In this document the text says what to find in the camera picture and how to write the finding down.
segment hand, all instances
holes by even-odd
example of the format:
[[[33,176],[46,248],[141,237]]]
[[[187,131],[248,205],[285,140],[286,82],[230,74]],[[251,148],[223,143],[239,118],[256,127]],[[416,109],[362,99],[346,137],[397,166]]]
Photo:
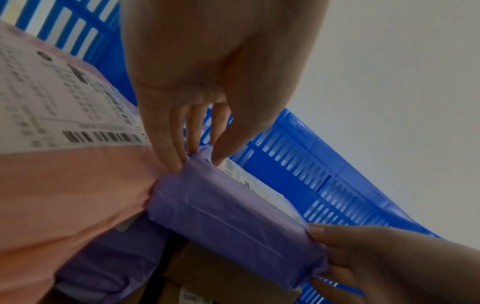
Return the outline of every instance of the hand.
[[[442,239],[375,226],[311,225],[327,245],[331,281],[311,286],[332,303],[480,303],[480,251]]]
[[[148,137],[170,171],[187,162],[184,118],[193,154],[210,104],[215,165],[275,122],[297,86],[327,3],[122,0],[128,75]]]

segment pink package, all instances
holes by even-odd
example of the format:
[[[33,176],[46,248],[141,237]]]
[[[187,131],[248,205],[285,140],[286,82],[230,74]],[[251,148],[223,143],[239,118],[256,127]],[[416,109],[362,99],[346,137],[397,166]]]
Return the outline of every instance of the pink package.
[[[1,22],[0,75],[0,303],[35,303],[165,169],[94,67]]]

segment package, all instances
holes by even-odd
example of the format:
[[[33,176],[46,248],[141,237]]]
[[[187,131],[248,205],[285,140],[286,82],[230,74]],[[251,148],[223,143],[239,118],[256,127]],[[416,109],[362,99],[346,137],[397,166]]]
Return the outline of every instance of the package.
[[[145,282],[140,288],[135,290],[132,294],[117,302],[117,304],[139,304],[140,299],[145,291],[148,281]],[[79,304],[76,300],[68,297],[57,290],[51,290],[47,295],[39,302],[39,304]]]
[[[166,170],[92,66],[0,22],[0,75],[0,303],[35,303]]]
[[[148,217],[286,288],[325,271],[324,246],[291,204],[229,159],[215,168],[210,152],[155,185]]]
[[[172,281],[167,280],[156,304],[217,304],[212,300],[204,298],[189,291]]]
[[[179,242],[163,275],[221,304],[292,304],[300,288],[286,289],[188,240]]]
[[[117,303],[152,275],[169,235],[143,213],[82,249],[58,271],[55,289],[83,303]]]

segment blue plastic crate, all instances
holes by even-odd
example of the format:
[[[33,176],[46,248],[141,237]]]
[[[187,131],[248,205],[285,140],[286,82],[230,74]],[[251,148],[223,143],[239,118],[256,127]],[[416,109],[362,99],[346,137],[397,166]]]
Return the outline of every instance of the blue plastic crate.
[[[0,14],[7,3],[0,0]],[[96,66],[136,103],[125,68],[118,0],[28,0],[15,25]],[[209,109],[201,145],[209,143],[210,124]],[[287,109],[231,159],[282,193],[308,222],[383,225],[436,236],[409,218]],[[298,303],[328,302],[308,284],[302,288]]]

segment purple package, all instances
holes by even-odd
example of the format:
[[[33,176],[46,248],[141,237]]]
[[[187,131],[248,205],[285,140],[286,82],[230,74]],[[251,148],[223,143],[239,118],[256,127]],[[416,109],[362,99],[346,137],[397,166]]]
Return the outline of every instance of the purple package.
[[[58,271],[55,289],[84,303],[116,303],[150,278],[169,235],[142,213],[82,249]]]
[[[202,148],[153,188],[149,219],[289,289],[327,270],[325,247],[279,193]]]

